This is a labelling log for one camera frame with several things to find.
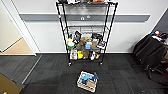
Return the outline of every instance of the chair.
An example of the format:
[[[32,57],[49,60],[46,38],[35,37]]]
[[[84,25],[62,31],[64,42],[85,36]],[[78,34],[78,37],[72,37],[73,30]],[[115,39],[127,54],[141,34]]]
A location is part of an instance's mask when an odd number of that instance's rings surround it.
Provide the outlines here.
[[[132,67],[140,66],[146,71],[147,77],[151,79],[152,71],[158,71],[160,62],[166,54],[166,47],[151,35],[146,35],[134,47],[133,57],[139,64],[132,64]]]

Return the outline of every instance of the shelf post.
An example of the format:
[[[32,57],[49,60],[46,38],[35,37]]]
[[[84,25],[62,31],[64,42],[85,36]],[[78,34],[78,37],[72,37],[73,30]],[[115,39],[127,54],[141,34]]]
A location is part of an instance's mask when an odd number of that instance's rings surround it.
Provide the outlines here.
[[[59,20],[60,20],[60,24],[61,24],[61,29],[62,29],[62,33],[63,33],[63,36],[64,36],[64,43],[65,43],[65,46],[66,46],[66,38],[65,38],[65,32],[64,32],[64,28],[63,28],[63,23],[62,23],[62,19],[61,19],[61,14],[60,14],[60,10],[59,10],[59,5],[58,3],[56,2],[56,7],[57,7],[57,11],[58,11],[58,17],[59,17]],[[70,55],[68,54],[68,48],[66,46],[66,51],[67,51],[67,56],[68,56],[68,59],[69,59],[69,62],[70,63]]]
[[[104,53],[106,52],[106,47],[107,47],[107,43],[108,43],[108,40],[109,40],[109,37],[110,37],[111,28],[112,28],[112,25],[113,25],[113,22],[114,22],[114,16],[115,16],[115,13],[116,13],[117,6],[118,6],[118,2],[115,3],[115,9],[114,9],[114,12],[113,12],[113,16],[111,18],[111,24],[110,24],[109,33],[108,33],[108,36],[107,36],[107,42],[106,42],[106,46],[105,46],[105,49],[104,49]]]

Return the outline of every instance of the white wall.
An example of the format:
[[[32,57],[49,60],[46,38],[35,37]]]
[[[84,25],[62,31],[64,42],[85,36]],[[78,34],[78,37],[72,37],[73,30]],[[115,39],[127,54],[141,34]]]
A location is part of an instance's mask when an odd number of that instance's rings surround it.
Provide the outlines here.
[[[4,51],[22,36],[10,20],[9,13],[0,1],[0,50]]]
[[[27,29],[26,25],[21,20],[13,2],[11,0],[1,0],[1,1],[7,8],[15,27],[18,29],[18,31],[20,32],[20,34],[22,35],[22,37],[24,38],[24,40],[26,41],[32,52],[38,53],[39,52],[38,46],[31,37],[31,34],[29,33],[29,30]]]
[[[19,14],[57,14],[56,0],[13,0]],[[168,0],[117,0],[118,15],[149,14],[146,22],[115,22],[110,35],[107,52],[130,53],[132,47],[150,33],[168,6]],[[84,8],[84,12],[78,8],[68,8],[69,14],[105,14],[102,8],[90,10]],[[63,36],[59,22],[26,22],[37,46],[42,53],[65,52]]]

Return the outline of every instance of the cardboard box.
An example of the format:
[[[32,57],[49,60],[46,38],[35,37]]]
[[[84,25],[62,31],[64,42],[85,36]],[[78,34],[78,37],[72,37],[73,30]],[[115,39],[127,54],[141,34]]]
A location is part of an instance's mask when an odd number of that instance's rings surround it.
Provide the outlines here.
[[[81,74],[80,74],[80,76],[79,76],[79,78],[78,78],[77,86],[80,87],[80,88],[83,88],[83,89],[85,89],[85,90],[88,90],[88,91],[90,91],[90,92],[95,92],[97,79],[96,79],[96,81],[94,82],[94,83],[95,83],[95,87],[94,87],[94,86],[93,86],[93,87],[90,87],[90,86],[88,86],[87,84],[85,85],[85,84],[82,83],[81,77],[82,77],[83,75],[90,75],[90,76],[92,76],[92,77],[94,76],[93,74],[90,74],[90,73],[87,73],[87,72],[82,71]]]
[[[99,39],[94,39],[92,41],[92,45],[91,45],[91,48],[96,48],[97,44],[99,43]]]

